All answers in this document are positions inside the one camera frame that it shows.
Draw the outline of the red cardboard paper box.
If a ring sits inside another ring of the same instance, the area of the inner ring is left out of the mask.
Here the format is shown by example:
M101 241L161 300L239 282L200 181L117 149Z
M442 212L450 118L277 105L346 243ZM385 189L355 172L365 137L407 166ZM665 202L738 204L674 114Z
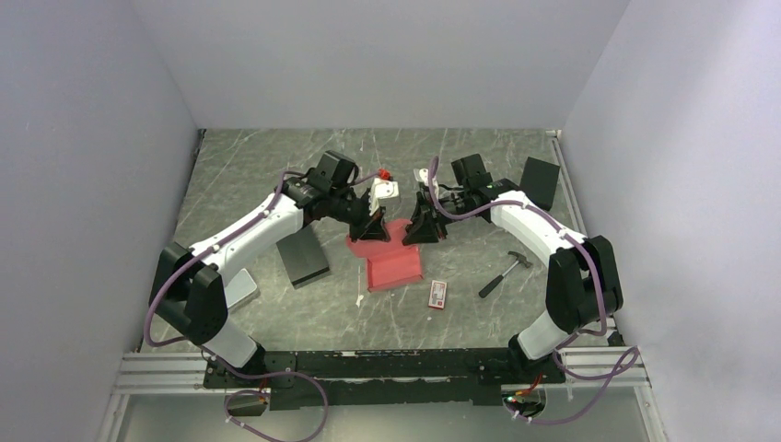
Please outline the red cardboard paper box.
M423 264L418 245L405 246L402 240L408 219L396 219L386 224L390 241L345 238L346 247L366 265L367 290L371 293L390 290L423 279Z

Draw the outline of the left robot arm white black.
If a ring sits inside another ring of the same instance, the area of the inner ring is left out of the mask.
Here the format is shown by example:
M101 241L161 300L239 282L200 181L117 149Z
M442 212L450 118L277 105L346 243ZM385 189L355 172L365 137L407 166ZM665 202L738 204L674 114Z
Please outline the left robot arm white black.
M273 191L229 227L191 246L170 243L159 255L145 343L164 346L151 334L159 317L219 359L240 386L257 384L266 351L229 317L227 286L262 252L323 218L346 224L353 242L389 241L384 203L398 197L398 184L385 169L358 173L354 160L329 150L306 172L282 171Z

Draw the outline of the black box near left arm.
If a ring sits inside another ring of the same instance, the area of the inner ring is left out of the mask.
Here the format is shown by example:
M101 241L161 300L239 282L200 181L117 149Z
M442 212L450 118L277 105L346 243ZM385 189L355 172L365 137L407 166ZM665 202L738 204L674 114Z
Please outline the black box near left arm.
M312 226L304 227L276 243L288 279L294 289L327 276L330 264Z

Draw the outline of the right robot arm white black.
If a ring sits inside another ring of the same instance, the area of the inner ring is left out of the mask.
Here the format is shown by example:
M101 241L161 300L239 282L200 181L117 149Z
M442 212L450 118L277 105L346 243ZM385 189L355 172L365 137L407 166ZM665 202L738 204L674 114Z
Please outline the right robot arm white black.
M437 181L439 159L418 169L412 223L403 244L437 243L449 224L475 217L512 235L547 270L545 307L509 342L512 378L529 382L542 372L543 358L579 335L603 336L607 319L624 302L612 244L566 227L537 205L520 185L494 179L478 154L452 162L455 188L445 195Z

